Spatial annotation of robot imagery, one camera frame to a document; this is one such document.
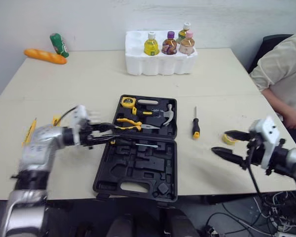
baguette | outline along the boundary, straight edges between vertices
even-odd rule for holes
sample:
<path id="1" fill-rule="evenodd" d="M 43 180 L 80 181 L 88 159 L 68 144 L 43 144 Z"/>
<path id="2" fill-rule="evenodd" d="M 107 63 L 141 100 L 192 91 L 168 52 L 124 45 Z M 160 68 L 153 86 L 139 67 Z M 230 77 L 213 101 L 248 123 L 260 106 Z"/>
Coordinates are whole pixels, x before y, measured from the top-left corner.
<path id="1" fill-rule="evenodd" d="M 28 48 L 24 50 L 24 54 L 28 57 L 48 61 L 51 63 L 57 63 L 57 64 L 67 63 L 67 60 L 63 56 L 56 53 L 50 53 L 43 50 L 39 50 L 39 49 Z"/>

person's hand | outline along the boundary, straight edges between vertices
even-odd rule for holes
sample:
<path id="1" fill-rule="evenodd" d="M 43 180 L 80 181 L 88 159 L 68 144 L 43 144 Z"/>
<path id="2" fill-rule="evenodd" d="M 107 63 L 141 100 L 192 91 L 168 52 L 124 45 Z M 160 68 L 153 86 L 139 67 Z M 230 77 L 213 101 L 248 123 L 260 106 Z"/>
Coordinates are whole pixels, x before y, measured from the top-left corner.
<path id="1" fill-rule="evenodd" d="M 285 114 L 283 114 L 284 125 L 286 128 L 296 129 L 296 110 L 290 107 Z"/>

bottle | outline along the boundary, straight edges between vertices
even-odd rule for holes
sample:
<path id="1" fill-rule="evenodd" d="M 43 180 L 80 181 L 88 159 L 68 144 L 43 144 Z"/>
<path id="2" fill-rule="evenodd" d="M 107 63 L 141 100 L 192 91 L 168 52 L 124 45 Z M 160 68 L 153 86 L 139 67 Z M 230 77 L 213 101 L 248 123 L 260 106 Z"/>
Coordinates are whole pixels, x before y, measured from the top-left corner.
<path id="1" fill-rule="evenodd" d="M 173 39 L 174 31 L 168 31 L 168 38 L 162 43 L 162 52 L 172 55 L 177 53 L 177 42 Z"/>
<path id="2" fill-rule="evenodd" d="M 56 53 L 60 54 L 61 56 L 64 56 L 67 58 L 69 56 L 69 53 L 67 51 L 67 47 L 61 38 L 60 34 L 54 33 L 50 35 L 50 40 L 54 46 L 54 49 Z"/>
<path id="3" fill-rule="evenodd" d="M 148 33 L 148 40 L 145 42 L 145 54 L 148 54 L 149 56 L 155 56 L 160 51 L 158 48 L 158 42 L 154 39 L 156 37 L 155 32 L 149 32 Z"/>
<path id="4" fill-rule="evenodd" d="M 191 23 L 185 22 L 183 25 L 183 30 L 179 32 L 179 37 L 177 38 L 177 43 L 180 44 L 181 41 L 185 38 L 186 32 L 191 28 Z"/>
<path id="5" fill-rule="evenodd" d="M 185 35 L 185 39 L 183 39 L 181 41 L 181 45 L 180 45 L 180 48 L 179 48 L 179 51 L 181 53 L 184 53 L 184 54 L 187 54 L 187 55 L 190 55 L 194 52 L 194 40 L 192 39 L 193 37 L 193 32 L 191 30 L 188 30 L 186 32 L 186 35 Z"/>

white table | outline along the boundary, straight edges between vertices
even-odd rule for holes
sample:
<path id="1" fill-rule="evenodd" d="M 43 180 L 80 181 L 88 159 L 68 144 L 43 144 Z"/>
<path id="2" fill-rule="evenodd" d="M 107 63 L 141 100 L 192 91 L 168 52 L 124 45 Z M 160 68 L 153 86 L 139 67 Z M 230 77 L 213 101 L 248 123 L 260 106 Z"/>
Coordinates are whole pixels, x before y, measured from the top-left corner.
<path id="1" fill-rule="evenodd" d="M 224 131 L 247 131 L 255 119 L 273 116 L 287 139 L 284 147 L 296 147 L 265 98 L 260 95 L 232 51 L 199 49 L 191 75 L 131 76 L 126 73 L 124 51 L 71 52 L 68 63 L 55 65 L 26 59 L 0 96 L 0 199 L 7 199 L 15 181 L 21 142 L 34 118 L 37 126 L 51 123 L 77 104 L 101 112 L 111 122 L 122 94 L 176 98 L 178 102 L 178 194 L 215 195 L 255 192 L 247 171 L 210 150 L 224 146 Z M 193 108 L 197 106 L 201 136 L 191 138 Z M 94 198 L 92 184 L 105 145 L 93 150 L 68 147 L 57 152 L 50 174 L 49 199 Z M 234 152 L 245 155 L 246 143 Z M 295 189 L 292 179 L 266 176 L 253 167 L 262 192 Z"/>

foam packaging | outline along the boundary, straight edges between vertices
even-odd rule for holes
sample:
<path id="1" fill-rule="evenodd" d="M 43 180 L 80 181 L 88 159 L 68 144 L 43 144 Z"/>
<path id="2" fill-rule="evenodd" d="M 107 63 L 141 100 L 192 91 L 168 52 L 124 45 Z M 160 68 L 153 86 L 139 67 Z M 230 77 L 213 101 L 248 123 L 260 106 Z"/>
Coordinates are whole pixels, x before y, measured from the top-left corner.
<path id="1" fill-rule="evenodd" d="M 144 44 L 148 39 L 149 31 L 127 31 L 125 39 L 125 57 L 127 72 L 131 75 L 154 76 L 172 75 L 172 74 L 189 74 L 197 59 L 197 51 L 191 55 L 178 52 L 174 55 L 166 55 L 161 52 L 162 43 L 167 38 L 168 31 L 154 31 L 158 42 L 160 53 L 155 56 L 149 56 L 144 53 Z M 178 38 L 179 31 L 175 32 L 175 38 Z"/>

